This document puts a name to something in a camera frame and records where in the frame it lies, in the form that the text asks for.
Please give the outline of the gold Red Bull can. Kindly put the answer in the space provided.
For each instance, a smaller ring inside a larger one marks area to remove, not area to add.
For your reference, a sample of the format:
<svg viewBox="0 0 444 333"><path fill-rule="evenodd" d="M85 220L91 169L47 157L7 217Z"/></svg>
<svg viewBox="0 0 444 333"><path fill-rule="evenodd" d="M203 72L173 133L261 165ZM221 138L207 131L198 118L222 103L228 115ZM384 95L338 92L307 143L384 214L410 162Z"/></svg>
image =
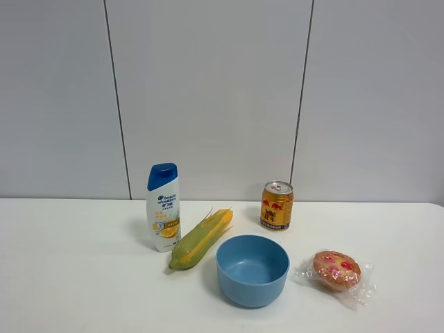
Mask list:
<svg viewBox="0 0 444 333"><path fill-rule="evenodd" d="M264 185L260 224L274 232L285 231L291 222L293 187L284 181L270 181Z"/></svg>

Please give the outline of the white blue shampoo bottle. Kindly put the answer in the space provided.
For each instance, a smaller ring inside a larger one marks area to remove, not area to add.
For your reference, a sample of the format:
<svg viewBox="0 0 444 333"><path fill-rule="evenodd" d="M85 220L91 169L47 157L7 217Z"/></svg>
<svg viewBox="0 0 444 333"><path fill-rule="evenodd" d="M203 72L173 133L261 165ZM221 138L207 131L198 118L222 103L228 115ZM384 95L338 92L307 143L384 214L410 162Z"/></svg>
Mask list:
<svg viewBox="0 0 444 333"><path fill-rule="evenodd" d="M171 251L181 239L178 168L174 163L152 166L147 183L146 217L156 250Z"/></svg>

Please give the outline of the toy corn cob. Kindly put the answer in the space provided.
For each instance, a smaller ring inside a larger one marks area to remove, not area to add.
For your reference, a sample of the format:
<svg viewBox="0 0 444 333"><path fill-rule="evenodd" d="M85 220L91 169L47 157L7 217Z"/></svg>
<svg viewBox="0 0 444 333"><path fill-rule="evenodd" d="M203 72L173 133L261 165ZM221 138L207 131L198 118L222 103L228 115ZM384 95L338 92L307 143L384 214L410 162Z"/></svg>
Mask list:
<svg viewBox="0 0 444 333"><path fill-rule="evenodd" d="M231 228L233 211L210 211L207 216L188 232L173 248L168 267L172 271L195 267L208 250Z"/></svg>

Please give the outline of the blue plastic bowl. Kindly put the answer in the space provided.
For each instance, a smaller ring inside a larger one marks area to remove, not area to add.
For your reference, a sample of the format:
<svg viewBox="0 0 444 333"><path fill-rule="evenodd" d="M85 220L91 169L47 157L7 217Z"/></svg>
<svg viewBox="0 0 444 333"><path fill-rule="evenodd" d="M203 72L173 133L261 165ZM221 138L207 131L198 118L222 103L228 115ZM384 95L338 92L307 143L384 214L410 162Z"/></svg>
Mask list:
<svg viewBox="0 0 444 333"><path fill-rule="evenodd" d="M215 262L223 295L246 308L274 302L284 289L291 263L281 245L253 234L224 241L216 251Z"/></svg>

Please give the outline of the plastic wrapped muffin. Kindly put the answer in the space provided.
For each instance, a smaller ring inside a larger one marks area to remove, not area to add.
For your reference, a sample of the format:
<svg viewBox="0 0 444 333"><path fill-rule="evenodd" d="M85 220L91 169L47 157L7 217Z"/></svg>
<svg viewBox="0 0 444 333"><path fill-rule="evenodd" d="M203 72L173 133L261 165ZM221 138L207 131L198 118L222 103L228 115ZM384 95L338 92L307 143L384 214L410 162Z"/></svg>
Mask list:
<svg viewBox="0 0 444 333"><path fill-rule="evenodd" d="M365 306L377 291L373 266L334 250L320 250L294 269L293 281L336 298L348 309Z"/></svg>

